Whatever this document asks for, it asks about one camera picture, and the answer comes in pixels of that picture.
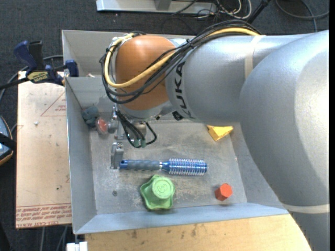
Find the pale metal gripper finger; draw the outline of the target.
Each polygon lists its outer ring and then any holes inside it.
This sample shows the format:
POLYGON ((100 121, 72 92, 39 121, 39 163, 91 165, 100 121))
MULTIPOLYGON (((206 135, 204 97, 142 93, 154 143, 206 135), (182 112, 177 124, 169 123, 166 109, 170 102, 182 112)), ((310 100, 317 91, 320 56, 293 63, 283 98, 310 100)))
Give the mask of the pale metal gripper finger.
POLYGON ((117 117, 117 112, 114 110, 111 114, 111 118, 107 124, 107 132, 113 134, 118 129, 119 121, 117 117))
POLYGON ((124 155, 124 146, 120 142, 112 144, 111 149, 111 169, 117 169, 124 155))

